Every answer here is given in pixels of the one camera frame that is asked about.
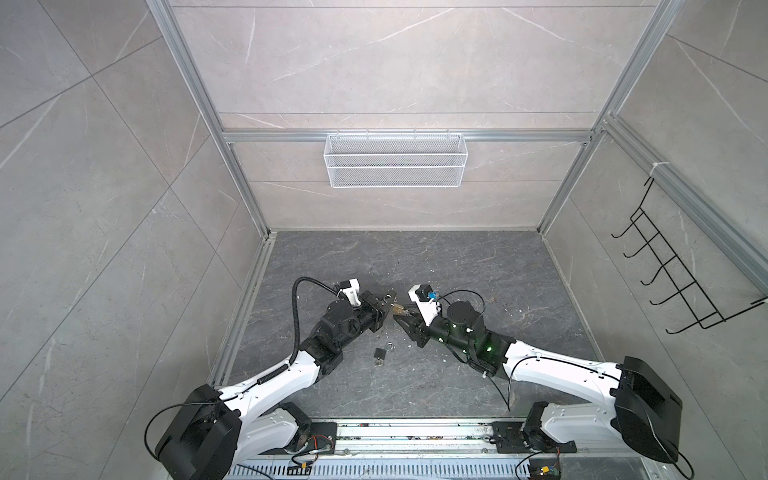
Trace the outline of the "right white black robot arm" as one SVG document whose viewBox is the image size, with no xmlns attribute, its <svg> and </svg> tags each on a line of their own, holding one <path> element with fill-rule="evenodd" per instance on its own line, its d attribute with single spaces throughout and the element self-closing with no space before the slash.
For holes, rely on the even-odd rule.
<svg viewBox="0 0 768 480">
<path fill-rule="evenodd" d="M 535 451 L 578 441 L 621 441 L 656 462 L 677 465 L 683 402 L 645 361 L 620 363 L 569 357 L 486 328 L 482 312 L 467 301 L 443 308 L 436 299 L 393 308 L 395 321 L 417 346 L 434 340 L 460 363 L 487 378 L 527 382 L 580 398 L 580 403 L 532 405 L 522 437 Z"/>
</svg>

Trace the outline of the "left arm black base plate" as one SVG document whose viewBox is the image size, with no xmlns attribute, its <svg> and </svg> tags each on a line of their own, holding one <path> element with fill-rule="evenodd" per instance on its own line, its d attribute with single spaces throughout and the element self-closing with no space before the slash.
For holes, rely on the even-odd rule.
<svg viewBox="0 0 768 480">
<path fill-rule="evenodd" d="M 319 453 L 334 453 L 338 424 L 336 422 L 313 422 L 300 426 L 294 437 L 282 448 L 285 453 L 297 454 L 318 450 Z"/>
</svg>

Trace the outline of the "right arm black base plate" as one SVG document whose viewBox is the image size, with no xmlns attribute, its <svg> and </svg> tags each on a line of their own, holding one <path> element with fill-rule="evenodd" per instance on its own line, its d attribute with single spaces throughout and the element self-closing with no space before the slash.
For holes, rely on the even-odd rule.
<svg viewBox="0 0 768 480">
<path fill-rule="evenodd" d="M 523 422 L 496 421 L 491 423 L 492 435 L 489 442 L 500 454 L 512 453 L 576 453 L 573 441 L 558 443 L 547 436 L 540 427 Z"/>
</svg>

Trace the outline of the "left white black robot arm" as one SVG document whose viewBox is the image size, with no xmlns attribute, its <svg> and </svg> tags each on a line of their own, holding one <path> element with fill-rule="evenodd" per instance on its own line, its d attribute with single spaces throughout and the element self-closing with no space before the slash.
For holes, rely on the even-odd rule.
<svg viewBox="0 0 768 480">
<path fill-rule="evenodd" d="M 204 384 L 173 405 L 176 415 L 150 456 L 174 479 L 222 479 L 235 465 L 307 436 L 311 421 L 289 396 L 328 376 L 365 331 L 379 330 L 394 298 L 340 294 L 286 360 L 234 385 Z"/>
</svg>

